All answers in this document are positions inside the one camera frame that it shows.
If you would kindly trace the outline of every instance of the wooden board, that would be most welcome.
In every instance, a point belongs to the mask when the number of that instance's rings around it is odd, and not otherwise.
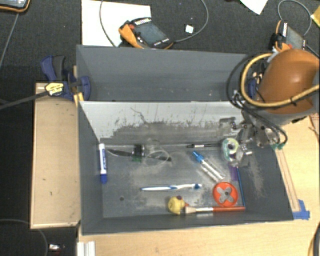
[[[36,93],[44,91],[36,85]],[[60,97],[34,106],[30,227],[75,226],[80,220],[76,105]]]

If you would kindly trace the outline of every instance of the toothbrush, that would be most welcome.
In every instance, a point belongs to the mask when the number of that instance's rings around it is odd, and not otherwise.
[[[170,191],[170,190],[180,190],[180,189],[201,189],[202,185],[198,183],[193,184],[183,184],[183,185],[165,185],[165,186],[145,186],[141,187],[141,191]]]

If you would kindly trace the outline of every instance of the white paper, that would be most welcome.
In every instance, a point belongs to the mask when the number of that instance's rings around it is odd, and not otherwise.
[[[261,14],[268,0],[240,0],[246,7],[256,14]]]
[[[82,44],[86,46],[112,46],[107,39],[99,18],[100,1],[82,0]],[[116,2],[104,2],[101,20],[113,43],[121,43],[119,27],[126,21],[151,17],[150,6]]]

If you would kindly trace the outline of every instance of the orange round object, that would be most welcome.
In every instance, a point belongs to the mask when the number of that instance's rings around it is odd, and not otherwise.
[[[212,190],[214,200],[222,207],[232,207],[238,201],[238,191],[229,182],[220,182]]]

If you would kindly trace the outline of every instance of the yellow cable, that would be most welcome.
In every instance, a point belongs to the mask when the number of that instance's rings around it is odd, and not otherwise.
[[[273,102],[273,103],[264,103],[264,102],[260,102],[260,101],[256,101],[256,100],[251,99],[247,95],[246,90],[245,90],[246,76],[248,74],[248,71],[255,62],[262,60],[264,58],[270,57],[271,55],[272,55],[271,52],[258,55],[256,57],[254,57],[252,60],[250,60],[249,63],[244,67],[244,70],[243,70],[243,73],[241,76],[241,81],[240,81],[240,91],[241,91],[243,98],[248,103],[250,103],[251,105],[254,105],[256,107],[276,108],[276,107],[281,107],[282,105],[286,105],[286,104],[290,104],[292,102],[295,102],[295,101],[303,98],[304,96],[307,96],[307,95],[315,92],[316,90],[319,90],[319,84],[317,84],[317,85],[297,94],[296,96],[293,96],[292,98],[288,98],[288,99],[278,101],[278,102]]]

